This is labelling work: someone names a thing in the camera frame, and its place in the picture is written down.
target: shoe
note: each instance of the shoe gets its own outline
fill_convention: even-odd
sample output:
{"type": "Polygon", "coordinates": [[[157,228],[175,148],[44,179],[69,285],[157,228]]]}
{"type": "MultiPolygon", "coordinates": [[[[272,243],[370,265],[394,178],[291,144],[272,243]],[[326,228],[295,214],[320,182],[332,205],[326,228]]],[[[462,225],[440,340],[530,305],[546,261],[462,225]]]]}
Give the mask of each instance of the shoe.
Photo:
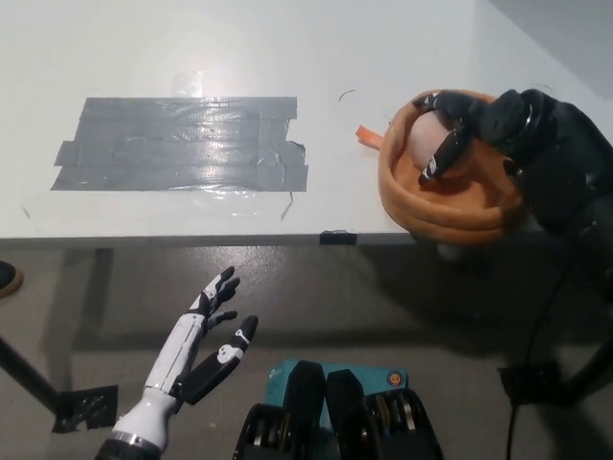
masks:
{"type": "Polygon", "coordinates": [[[0,261],[0,299],[15,293],[23,283],[23,271],[0,261]]]}

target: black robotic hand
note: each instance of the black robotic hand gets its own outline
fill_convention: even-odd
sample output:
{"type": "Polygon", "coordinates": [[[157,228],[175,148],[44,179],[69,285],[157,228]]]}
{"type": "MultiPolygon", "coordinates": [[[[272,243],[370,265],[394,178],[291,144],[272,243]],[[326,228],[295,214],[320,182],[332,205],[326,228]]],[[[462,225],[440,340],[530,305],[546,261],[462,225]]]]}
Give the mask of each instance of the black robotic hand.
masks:
{"type": "Polygon", "coordinates": [[[505,170],[547,231],[574,243],[593,278],[613,298],[613,147],[570,103],[538,90],[510,90],[492,103],[455,91],[414,101],[450,129],[423,171],[436,180],[476,137],[509,158],[505,170]]]}

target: teal object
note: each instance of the teal object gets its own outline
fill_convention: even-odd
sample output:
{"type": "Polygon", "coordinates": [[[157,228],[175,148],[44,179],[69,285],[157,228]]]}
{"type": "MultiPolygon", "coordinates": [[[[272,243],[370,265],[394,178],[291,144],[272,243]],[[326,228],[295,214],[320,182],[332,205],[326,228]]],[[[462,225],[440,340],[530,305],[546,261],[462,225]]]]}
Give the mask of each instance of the teal object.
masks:
{"type": "MultiPolygon", "coordinates": [[[[284,404],[285,387],[289,373],[296,367],[299,359],[286,359],[270,370],[268,374],[268,386],[266,387],[265,403],[282,406],[284,404]]],[[[349,369],[360,380],[364,387],[364,393],[371,395],[389,390],[409,387],[409,376],[404,369],[383,367],[356,366],[338,362],[321,362],[324,374],[349,369]]],[[[320,431],[315,440],[316,458],[319,460],[336,460],[338,446],[329,420],[328,406],[324,403],[324,409],[319,419],[320,431]]]]}

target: orange pet bed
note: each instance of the orange pet bed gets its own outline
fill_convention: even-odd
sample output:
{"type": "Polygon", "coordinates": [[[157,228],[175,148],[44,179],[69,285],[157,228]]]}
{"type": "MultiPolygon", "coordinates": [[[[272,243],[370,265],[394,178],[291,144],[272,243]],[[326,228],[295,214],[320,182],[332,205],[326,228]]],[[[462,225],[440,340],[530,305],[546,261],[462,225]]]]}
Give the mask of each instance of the orange pet bed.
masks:
{"type": "Polygon", "coordinates": [[[505,174],[505,157],[477,139],[465,154],[470,160],[462,173],[419,184],[421,169],[413,163],[410,135],[421,114],[408,103],[382,138],[362,126],[356,132],[360,142],[379,150],[379,194],[390,217],[415,235],[454,244],[492,242],[515,229],[527,210],[505,174]]]}

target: white table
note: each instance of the white table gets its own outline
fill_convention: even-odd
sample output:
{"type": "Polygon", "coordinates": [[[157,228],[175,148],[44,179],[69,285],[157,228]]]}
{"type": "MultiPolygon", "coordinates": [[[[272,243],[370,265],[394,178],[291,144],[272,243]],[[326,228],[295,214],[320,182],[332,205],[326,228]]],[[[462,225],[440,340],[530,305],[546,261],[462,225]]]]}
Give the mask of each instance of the white table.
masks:
{"type": "Polygon", "coordinates": [[[536,86],[579,104],[613,137],[601,69],[568,64],[607,59],[604,43],[584,43],[611,36],[606,16],[591,12],[584,27],[579,5],[514,3],[507,17],[489,0],[4,2],[0,244],[301,243],[337,230],[358,243],[409,242],[380,205],[377,154],[354,132],[383,132],[416,93],[536,86]],[[587,38],[564,48],[574,28],[587,38]],[[285,193],[50,192],[85,98],[170,97],[179,76],[197,75],[193,94],[298,98],[288,139],[306,145],[310,169],[283,219],[285,193]]]}

